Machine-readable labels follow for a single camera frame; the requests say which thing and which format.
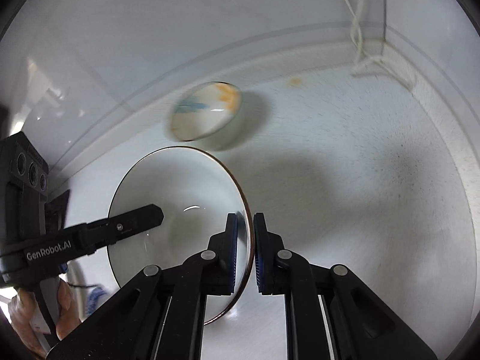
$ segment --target white bowl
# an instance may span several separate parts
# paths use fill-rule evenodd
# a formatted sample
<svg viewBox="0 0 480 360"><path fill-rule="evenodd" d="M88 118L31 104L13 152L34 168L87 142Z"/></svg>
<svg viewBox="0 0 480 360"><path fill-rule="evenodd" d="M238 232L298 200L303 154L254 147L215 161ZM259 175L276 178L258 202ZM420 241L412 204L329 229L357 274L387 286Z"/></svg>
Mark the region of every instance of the white bowl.
<svg viewBox="0 0 480 360"><path fill-rule="evenodd" d="M219 150L232 142L243 122L242 94L225 82L193 88L175 106L170 129L183 143Z"/></svg>
<svg viewBox="0 0 480 360"><path fill-rule="evenodd" d="M137 162L115 192L109 216L156 204L165 216L162 225L108 247L110 266L124 286L141 269L182 264L205 250L210 236L225 230L227 214L245 218L246 236L239 228L235 293L209 296L205 323L214 321L237 301L254 260L250 211L240 186L221 162L204 151L175 146L157 150Z"/></svg>

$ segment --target finger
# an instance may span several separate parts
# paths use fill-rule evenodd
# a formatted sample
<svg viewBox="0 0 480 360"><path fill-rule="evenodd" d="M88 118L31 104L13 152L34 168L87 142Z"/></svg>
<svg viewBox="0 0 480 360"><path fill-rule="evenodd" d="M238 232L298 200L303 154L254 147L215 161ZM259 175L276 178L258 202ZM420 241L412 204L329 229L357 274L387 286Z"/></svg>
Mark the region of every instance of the finger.
<svg viewBox="0 0 480 360"><path fill-rule="evenodd" d="M57 336L60 340L63 340L72 330L80 325L77 303L70 288L63 280L60 282L58 289L58 302L61 305L61 310L60 318L57 322Z"/></svg>
<svg viewBox="0 0 480 360"><path fill-rule="evenodd" d="M40 345L37 336L30 326L30 321L35 311L35 300L27 291L20 288L18 294L8 304L8 312L11 318L11 325L23 344L44 359L47 353Z"/></svg>

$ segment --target white string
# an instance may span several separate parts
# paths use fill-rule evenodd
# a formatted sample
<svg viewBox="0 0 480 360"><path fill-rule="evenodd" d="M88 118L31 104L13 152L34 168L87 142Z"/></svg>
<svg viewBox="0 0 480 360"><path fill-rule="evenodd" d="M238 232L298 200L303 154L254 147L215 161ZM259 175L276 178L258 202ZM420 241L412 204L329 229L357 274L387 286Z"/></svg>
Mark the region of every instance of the white string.
<svg viewBox="0 0 480 360"><path fill-rule="evenodd" d="M395 78L405 88L411 91L413 89L412 80L398 72L394 61L384 57L383 55L370 55L363 49L363 36L362 29L360 27L360 18L362 17L365 0L358 0L357 8L355 9L355 11L353 10L353 7L349 0L345 0L345 3L353 16L352 26L350 28L350 38L355 47L357 48L357 54L355 55L354 59L352 75L358 75L360 71L366 68L368 65L375 63L381 68L383 68L388 74Z"/></svg>

